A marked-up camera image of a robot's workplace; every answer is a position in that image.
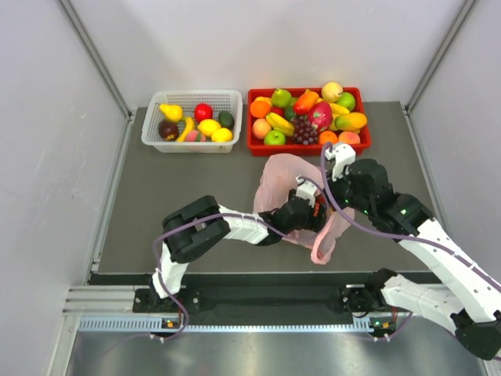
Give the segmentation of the pink plastic bag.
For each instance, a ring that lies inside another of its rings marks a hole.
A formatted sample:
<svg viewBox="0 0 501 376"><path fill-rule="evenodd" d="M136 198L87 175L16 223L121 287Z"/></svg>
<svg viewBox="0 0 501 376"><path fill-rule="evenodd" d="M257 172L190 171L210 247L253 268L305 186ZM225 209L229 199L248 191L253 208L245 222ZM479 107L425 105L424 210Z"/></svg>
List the pink plastic bag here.
<svg viewBox="0 0 501 376"><path fill-rule="evenodd" d="M332 211L321 231L306 230L311 207L295 195L298 176L323 187L320 167L293 154L269 157L254 195L254 211L269 214L271 223L287 235L286 241L309 249L312 262L325 265L350 223Z"/></svg>

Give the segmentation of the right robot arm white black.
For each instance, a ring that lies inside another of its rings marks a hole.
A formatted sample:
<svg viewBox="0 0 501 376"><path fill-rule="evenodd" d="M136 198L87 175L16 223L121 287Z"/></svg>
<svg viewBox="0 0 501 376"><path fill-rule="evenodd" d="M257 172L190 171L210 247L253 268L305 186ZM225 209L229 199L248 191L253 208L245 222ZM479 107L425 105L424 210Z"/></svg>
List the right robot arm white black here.
<svg viewBox="0 0 501 376"><path fill-rule="evenodd" d="M422 287L396 273L366 289L367 304L409 310L447 330L476 357L499 358L500 283L452 240L426 206L394 192L381 164L361 159L341 171L348 186L343 202L367 216L373 233L416 256L446 288Z"/></svg>

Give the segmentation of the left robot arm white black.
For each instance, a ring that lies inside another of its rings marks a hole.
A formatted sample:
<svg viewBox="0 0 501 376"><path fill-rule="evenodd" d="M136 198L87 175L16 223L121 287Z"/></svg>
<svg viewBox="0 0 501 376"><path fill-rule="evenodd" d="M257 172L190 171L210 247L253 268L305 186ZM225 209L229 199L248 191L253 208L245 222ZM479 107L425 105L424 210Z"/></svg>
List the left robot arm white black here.
<svg viewBox="0 0 501 376"><path fill-rule="evenodd" d="M319 233L327 214L328 205L321 197L309 202L292 193L279 208L242 213L218 204L211 195L203 196L162 221L162 252L150 283L150 301L160 310L172 309L188 264L222 240L267 247L291 238L297 230Z"/></svg>

